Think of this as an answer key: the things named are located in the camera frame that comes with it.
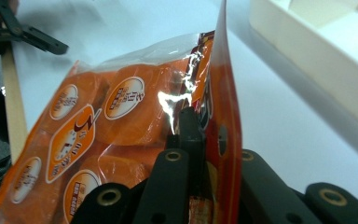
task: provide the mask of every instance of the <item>screw hole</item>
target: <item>screw hole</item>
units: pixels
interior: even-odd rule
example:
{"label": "screw hole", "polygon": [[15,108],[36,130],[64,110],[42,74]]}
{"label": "screw hole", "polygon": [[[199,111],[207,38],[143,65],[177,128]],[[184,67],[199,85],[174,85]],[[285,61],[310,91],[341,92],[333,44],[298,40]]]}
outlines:
{"label": "screw hole", "polygon": [[347,205],[347,199],[339,192],[332,189],[321,189],[319,195],[328,203],[336,206]]}
{"label": "screw hole", "polygon": [[294,214],[294,213],[288,213],[286,215],[286,219],[291,222],[291,223],[294,223],[294,224],[301,224],[303,223],[301,217],[297,214]]}
{"label": "screw hole", "polygon": [[120,201],[121,192],[118,189],[106,189],[102,191],[97,198],[98,204],[109,206]]}
{"label": "screw hole", "polygon": [[250,152],[243,151],[242,152],[242,160],[243,161],[252,161],[254,159],[254,155]]}
{"label": "screw hole", "polygon": [[173,151],[165,155],[165,160],[167,161],[179,161],[182,158],[182,155],[179,152]]}

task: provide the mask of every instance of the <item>black clip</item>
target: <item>black clip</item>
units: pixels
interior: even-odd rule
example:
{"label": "black clip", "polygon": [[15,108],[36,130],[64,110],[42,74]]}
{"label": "black clip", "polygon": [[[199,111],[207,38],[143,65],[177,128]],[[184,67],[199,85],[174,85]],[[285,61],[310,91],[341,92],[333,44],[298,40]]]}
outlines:
{"label": "black clip", "polygon": [[[205,136],[194,107],[181,111],[179,130],[180,134],[168,136],[148,179],[133,189],[118,190],[120,185],[113,183],[96,188],[79,206],[71,224],[187,223],[190,196],[200,196],[206,170]],[[115,203],[96,204],[101,194],[113,189]]]}
{"label": "black clip", "polygon": [[6,26],[6,28],[2,28],[0,22],[0,42],[24,41],[53,54],[64,54],[68,50],[67,45],[34,27],[21,26],[11,11],[7,0],[0,0],[0,16]]}
{"label": "black clip", "polygon": [[327,183],[290,189],[255,152],[242,152],[239,223],[358,223],[358,200]]}

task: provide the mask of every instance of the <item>crinkled plastic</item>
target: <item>crinkled plastic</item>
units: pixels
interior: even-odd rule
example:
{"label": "crinkled plastic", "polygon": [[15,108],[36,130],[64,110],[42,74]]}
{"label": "crinkled plastic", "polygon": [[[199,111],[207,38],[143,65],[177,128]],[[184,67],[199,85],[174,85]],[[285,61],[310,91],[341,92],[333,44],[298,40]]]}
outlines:
{"label": "crinkled plastic", "polygon": [[[74,64],[5,177],[0,223],[70,223],[101,184],[133,188],[149,177],[187,106],[195,107],[206,133],[209,171],[208,192],[189,198],[189,222],[231,222],[241,131],[232,75],[211,77],[229,67],[229,59],[219,59],[225,54],[210,66],[213,38],[214,32],[183,35],[95,67]],[[225,150],[221,132],[228,136]]]}

